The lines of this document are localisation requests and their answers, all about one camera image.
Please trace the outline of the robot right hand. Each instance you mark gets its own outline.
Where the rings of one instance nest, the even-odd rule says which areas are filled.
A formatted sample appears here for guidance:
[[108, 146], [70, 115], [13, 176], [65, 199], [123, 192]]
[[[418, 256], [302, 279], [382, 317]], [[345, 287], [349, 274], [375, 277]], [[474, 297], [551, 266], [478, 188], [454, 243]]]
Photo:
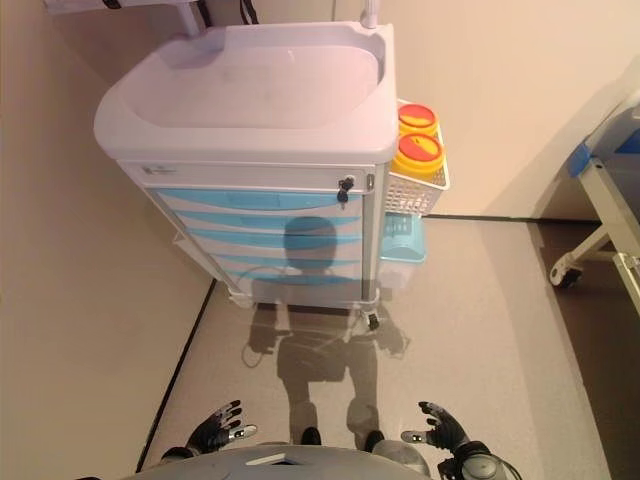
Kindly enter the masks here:
[[428, 444], [451, 453], [470, 442], [461, 424], [444, 407], [428, 401], [420, 401], [418, 407], [426, 416], [429, 428], [423, 431], [403, 431], [402, 441], [410, 444]]

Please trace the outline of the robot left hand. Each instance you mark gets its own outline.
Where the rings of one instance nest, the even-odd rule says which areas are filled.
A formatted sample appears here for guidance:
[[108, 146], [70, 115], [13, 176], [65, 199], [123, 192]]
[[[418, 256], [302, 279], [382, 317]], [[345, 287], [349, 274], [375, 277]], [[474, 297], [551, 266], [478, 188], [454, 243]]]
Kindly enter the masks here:
[[218, 451], [223, 447], [257, 434], [258, 427], [242, 420], [240, 400], [215, 410], [200, 423], [187, 440], [186, 447], [198, 454]]

